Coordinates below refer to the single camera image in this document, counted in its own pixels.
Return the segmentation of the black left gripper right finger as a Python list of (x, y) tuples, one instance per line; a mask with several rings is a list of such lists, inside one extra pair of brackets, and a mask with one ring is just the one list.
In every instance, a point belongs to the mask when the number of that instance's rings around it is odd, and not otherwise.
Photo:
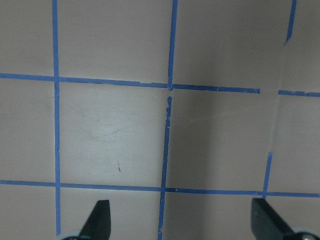
[(296, 234), (264, 198), (251, 200), (251, 231), (256, 240), (288, 240)]

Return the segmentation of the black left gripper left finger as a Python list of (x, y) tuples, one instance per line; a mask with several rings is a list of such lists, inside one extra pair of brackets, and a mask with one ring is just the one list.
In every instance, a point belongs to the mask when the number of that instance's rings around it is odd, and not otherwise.
[(98, 200), (78, 234), (80, 240), (108, 240), (111, 236), (109, 200)]

